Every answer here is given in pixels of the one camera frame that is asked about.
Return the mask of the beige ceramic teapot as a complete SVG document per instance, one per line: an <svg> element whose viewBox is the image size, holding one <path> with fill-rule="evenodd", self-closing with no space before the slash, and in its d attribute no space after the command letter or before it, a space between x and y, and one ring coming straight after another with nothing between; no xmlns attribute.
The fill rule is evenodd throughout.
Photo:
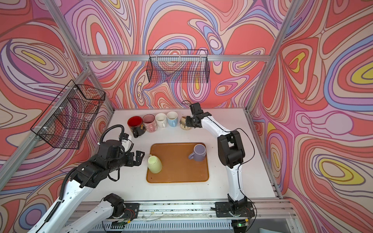
<svg viewBox="0 0 373 233"><path fill-rule="evenodd" d="M191 128L187 126L186 124L186 117L185 116L182 116L180 118L180 128L183 129L183 130L190 130Z"/></svg>

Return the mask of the light blue mug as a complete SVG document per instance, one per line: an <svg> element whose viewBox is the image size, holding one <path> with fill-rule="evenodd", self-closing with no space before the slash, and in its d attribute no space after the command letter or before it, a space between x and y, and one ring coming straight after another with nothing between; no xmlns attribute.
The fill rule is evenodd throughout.
<svg viewBox="0 0 373 233"><path fill-rule="evenodd" d="M170 127L176 127L178 125L178 114L175 111L168 112L166 116Z"/></svg>

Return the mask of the purple mug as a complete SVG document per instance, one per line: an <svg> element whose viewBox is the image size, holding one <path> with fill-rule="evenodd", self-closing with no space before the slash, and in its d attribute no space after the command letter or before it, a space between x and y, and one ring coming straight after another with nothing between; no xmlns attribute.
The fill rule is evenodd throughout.
<svg viewBox="0 0 373 233"><path fill-rule="evenodd" d="M206 158L206 147L203 144L197 144L193 148L193 152L188 156L189 160L202 162Z"/></svg>

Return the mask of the black red mug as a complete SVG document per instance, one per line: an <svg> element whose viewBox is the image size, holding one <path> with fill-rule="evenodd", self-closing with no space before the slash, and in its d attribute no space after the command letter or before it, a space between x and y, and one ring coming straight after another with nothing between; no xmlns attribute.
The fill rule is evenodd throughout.
<svg viewBox="0 0 373 233"><path fill-rule="evenodd" d="M133 116L129 118L127 125L130 128L134 138L138 138L146 133L143 119L140 116Z"/></svg>

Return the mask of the white cream mug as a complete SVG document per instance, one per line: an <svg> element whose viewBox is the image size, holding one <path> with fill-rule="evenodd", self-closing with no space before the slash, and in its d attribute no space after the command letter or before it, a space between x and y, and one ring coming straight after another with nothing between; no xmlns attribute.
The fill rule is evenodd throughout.
<svg viewBox="0 0 373 233"><path fill-rule="evenodd" d="M159 129L165 129L167 127L167 115L159 113L155 116L156 124Z"/></svg>

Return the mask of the pink floral mug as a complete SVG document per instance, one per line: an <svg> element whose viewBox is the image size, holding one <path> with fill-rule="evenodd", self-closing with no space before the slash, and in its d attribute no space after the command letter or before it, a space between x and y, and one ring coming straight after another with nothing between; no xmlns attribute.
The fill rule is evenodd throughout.
<svg viewBox="0 0 373 233"><path fill-rule="evenodd" d="M153 114L146 114L142 120L147 132L154 133L157 130L157 123Z"/></svg>

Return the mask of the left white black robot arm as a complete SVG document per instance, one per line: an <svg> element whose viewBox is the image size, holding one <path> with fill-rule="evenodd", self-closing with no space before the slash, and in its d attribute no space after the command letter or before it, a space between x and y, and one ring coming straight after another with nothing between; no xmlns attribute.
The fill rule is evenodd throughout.
<svg viewBox="0 0 373 233"><path fill-rule="evenodd" d="M80 203L106 179L117 182L110 173L122 167L140 166L145 153L133 152L134 144L125 133L123 125L117 124L104 131L95 155L72 168L61 185L60 193L53 205L32 227L31 233L88 233L108 218L130 223L137 217L135 211L126 207L124 200L111 193L105 196L91 211L75 222L67 221Z"/></svg>

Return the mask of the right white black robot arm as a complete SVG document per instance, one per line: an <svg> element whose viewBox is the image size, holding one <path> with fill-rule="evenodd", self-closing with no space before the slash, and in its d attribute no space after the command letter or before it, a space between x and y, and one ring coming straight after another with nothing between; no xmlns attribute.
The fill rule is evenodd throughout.
<svg viewBox="0 0 373 233"><path fill-rule="evenodd" d="M242 165L245 157L242 138L237 129L229 130L218 123L209 112L204 112L199 103L189 105L191 116L186 117L186 126L203 128L217 140L218 157L227 171L229 190L226 202L216 202L211 208L217 217L255 217L255 207L242 190Z"/></svg>

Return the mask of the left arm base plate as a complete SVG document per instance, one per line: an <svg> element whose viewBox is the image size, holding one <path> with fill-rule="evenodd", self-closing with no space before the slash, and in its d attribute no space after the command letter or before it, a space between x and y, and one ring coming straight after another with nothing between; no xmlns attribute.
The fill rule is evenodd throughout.
<svg viewBox="0 0 373 233"><path fill-rule="evenodd" d="M138 218L139 203L125 203L114 208L112 218L123 220L134 220Z"/></svg>

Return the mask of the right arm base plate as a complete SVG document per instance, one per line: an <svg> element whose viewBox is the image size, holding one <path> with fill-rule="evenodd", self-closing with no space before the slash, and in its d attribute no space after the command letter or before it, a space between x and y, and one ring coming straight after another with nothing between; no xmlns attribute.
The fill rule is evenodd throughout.
<svg viewBox="0 0 373 233"><path fill-rule="evenodd" d="M215 202L215 206L210 209L215 212L216 217L245 217L248 219L255 217L255 210L251 202L239 207L231 205L229 202Z"/></svg>

